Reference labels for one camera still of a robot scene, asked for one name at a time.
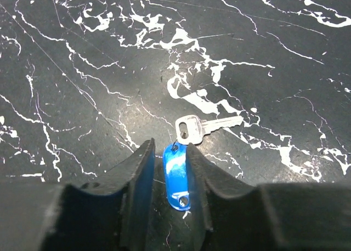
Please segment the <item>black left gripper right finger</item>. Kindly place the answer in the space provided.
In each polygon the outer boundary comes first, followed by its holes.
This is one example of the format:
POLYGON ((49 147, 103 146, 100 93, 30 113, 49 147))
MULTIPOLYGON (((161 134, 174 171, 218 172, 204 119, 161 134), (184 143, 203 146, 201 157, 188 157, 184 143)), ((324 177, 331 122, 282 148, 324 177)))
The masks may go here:
POLYGON ((186 150, 195 250, 350 250, 350 186, 251 186, 186 150))

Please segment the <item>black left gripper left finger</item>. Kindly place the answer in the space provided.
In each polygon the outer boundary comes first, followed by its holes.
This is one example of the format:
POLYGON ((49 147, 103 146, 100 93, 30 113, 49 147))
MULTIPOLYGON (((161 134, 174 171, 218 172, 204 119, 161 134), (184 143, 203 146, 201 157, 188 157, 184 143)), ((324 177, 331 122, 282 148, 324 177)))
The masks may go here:
POLYGON ((83 184, 1 183, 1 250, 144 250, 155 141, 83 184))

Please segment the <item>silver key with blue tag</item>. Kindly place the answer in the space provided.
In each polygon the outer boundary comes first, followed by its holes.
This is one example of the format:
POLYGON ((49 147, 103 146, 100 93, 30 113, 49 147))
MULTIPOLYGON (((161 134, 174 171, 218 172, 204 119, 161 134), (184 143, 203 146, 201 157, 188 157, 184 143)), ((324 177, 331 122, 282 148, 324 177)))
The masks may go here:
POLYGON ((176 141, 164 149, 162 156, 166 196, 172 208, 185 212, 191 207, 186 171, 188 145, 198 145, 202 143, 204 136, 220 128, 239 126, 243 121, 242 116, 206 121, 197 115, 187 115, 176 120, 176 141))

